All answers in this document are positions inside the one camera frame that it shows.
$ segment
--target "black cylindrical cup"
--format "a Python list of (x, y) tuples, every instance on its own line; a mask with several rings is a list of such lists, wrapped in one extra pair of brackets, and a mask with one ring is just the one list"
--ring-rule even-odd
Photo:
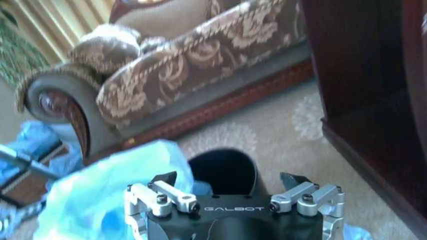
[(267, 195), (254, 160), (242, 151), (220, 148), (190, 161), (194, 179), (210, 183), (215, 195)]

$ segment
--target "wooden cabinet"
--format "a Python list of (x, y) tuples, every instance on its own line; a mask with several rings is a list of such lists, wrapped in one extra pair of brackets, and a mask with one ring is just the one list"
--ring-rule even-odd
[(414, 233), (427, 239), (427, 1), (300, 4), (324, 135)]

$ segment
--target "brown patterned sofa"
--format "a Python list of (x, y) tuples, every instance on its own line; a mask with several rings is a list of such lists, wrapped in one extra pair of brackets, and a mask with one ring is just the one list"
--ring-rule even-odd
[(314, 76), (298, 0), (118, 0), (17, 108), (71, 123), (86, 163), (175, 138)]

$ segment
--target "patterned carpet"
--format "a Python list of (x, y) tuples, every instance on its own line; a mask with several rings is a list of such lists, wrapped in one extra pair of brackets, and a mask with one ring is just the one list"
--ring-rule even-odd
[[(232, 147), (256, 160), (270, 193), (282, 193), (279, 173), (307, 176), (314, 182), (340, 185), (346, 222), (367, 229), (378, 240), (416, 239), (322, 133), (323, 116), (315, 82), (303, 84), (227, 115), (179, 139), (188, 157)], [(29, 239), (38, 223), (21, 226), (12, 239)]]

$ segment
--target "floral upholstery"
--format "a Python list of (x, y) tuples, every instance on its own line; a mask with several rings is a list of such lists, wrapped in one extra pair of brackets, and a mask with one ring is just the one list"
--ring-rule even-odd
[(212, 0), (211, 14), (218, 16), (106, 81), (96, 103), (110, 123), (138, 121), (306, 39), (298, 0), (248, 1), (220, 12)]
[(84, 35), (68, 53), (74, 63), (111, 75), (140, 56), (140, 33), (124, 26), (103, 24)]

